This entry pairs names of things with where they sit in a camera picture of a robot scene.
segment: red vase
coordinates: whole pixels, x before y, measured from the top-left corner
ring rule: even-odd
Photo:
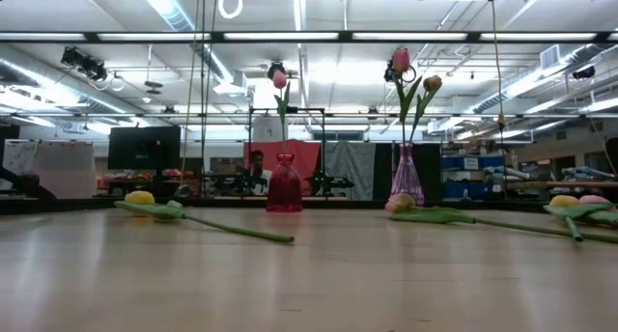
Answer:
[[[268,183],[267,211],[302,211],[300,176],[292,165],[294,155],[279,153],[277,154],[277,161],[279,161],[279,165],[272,172]]]

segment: air vent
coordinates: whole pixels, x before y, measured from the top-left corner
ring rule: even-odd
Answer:
[[[541,68],[543,70],[551,69],[560,65],[560,46],[554,45],[547,50],[541,52]]]
[[[70,133],[70,134],[86,134],[84,125],[78,124],[78,123],[65,124],[62,128],[62,131],[64,131],[65,133]]]

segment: yellow object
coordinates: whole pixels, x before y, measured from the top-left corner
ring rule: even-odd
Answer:
[[[576,206],[579,204],[579,200],[573,196],[557,195],[551,199],[549,206],[552,208],[564,208]]]
[[[147,191],[133,191],[125,196],[125,202],[138,203],[138,204],[154,204],[155,196]],[[149,216],[146,214],[133,214],[136,217]]]

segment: window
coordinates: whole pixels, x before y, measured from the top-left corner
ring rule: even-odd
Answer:
[[[346,140],[346,141],[359,141],[363,140],[365,132],[363,131],[327,131],[325,133],[326,141],[337,141],[337,140]],[[314,131],[313,132],[313,140],[322,140],[322,132]]]

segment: wall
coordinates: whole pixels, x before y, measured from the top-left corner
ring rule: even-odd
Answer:
[[[565,140],[556,140],[556,131],[554,130],[550,135],[536,139],[536,144],[516,149],[519,161],[528,162],[574,155],[576,166],[585,165],[584,156],[587,153],[602,151],[607,139],[618,137],[618,125],[615,120],[613,122],[612,120],[604,120],[604,131],[600,132],[603,139],[600,139],[597,133],[591,132],[588,125],[589,122],[581,123],[580,126],[561,129],[567,131],[567,139]]]

